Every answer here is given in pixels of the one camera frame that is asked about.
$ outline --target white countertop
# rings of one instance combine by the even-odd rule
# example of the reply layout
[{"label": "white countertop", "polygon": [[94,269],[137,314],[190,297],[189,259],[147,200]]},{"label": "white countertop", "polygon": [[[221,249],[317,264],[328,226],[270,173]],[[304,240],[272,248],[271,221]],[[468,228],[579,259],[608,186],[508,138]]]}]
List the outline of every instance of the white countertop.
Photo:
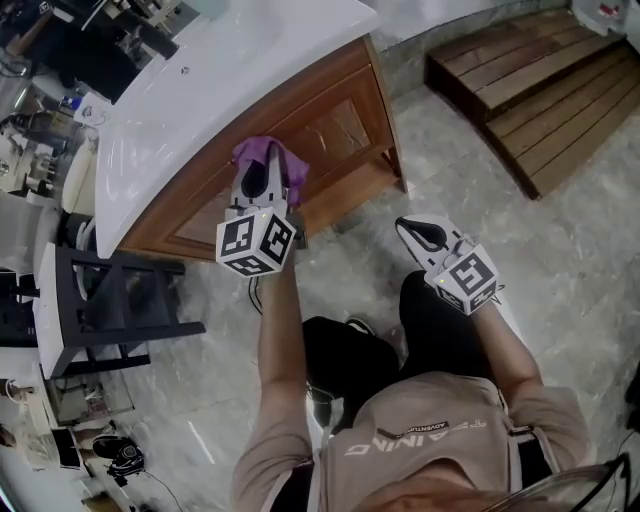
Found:
[{"label": "white countertop", "polygon": [[376,12],[357,0],[229,4],[220,18],[200,17],[183,30],[176,37],[180,50],[169,61],[156,56],[101,128],[100,257],[111,256],[160,190],[231,121],[310,64],[378,26]]}]

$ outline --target purple cloth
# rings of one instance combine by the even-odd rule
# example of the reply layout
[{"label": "purple cloth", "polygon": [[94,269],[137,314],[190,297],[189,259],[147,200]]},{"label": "purple cloth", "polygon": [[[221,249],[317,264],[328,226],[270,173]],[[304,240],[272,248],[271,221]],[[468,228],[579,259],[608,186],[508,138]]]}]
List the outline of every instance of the purple cloth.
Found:
[{"label": "purple cloth", "polygon": [[307,179],[309,164],[300,160],[296,155],[284,147],[282,142],[273,137],[249,137],[238,144],[233,150],[233,162],[241,168],[252,161],[266,165],[269,144],[275,142],[284,154],[289,175],[289,204],[298,206],[300,203],[300,189]]}]

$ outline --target wooden cabinet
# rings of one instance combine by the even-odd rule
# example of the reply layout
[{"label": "wooden cabinet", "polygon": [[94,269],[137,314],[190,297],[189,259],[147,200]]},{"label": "wooden cabinet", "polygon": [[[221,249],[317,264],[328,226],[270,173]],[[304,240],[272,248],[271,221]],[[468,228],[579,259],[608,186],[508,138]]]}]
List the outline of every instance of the wooden cabinet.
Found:
[{"label": "wooden cabinet", "polygon": [[154,199],[121,249],[215,260],[236,173],[233,148],[270,135],[310,164],[300,211],[309,235],[402,182],[392,121],[367,39],[337,50],[244,112]]}]

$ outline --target wooden platform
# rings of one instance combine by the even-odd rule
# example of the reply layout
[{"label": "wooden platform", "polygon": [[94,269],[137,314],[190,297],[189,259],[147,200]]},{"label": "wooden platform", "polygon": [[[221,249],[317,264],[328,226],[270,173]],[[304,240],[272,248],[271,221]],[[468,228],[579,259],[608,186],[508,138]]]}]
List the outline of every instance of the wooden platform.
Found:
[{"label": "wooden platform", "polygon": [[532,198],[569,176],[640,103],[635,52],[564,9],[436,49],[426,81],[471,120]]}]

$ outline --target beige t-shirt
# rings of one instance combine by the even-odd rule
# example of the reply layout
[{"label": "beige t-shirt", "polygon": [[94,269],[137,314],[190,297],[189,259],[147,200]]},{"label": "beige t-shirt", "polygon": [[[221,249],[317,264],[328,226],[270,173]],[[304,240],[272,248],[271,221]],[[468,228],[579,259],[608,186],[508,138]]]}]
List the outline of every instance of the beige t-shirt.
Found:
[{"label": "beige t-shirt", "polygon": [[[531,389],[507,414],[485,379],[432,372],[394,384],[322,451],[320,508],[349,512],[371,493],[443,459],[456,462],[477,489],[508,492],[508,435],[518,426],[540,428],[561,469],[578,466],[590,451],[568,389]],[[278,477],[311,453],[304,411],[284,421],[258,418],[234,474],[234,510],[259,512]]]}]

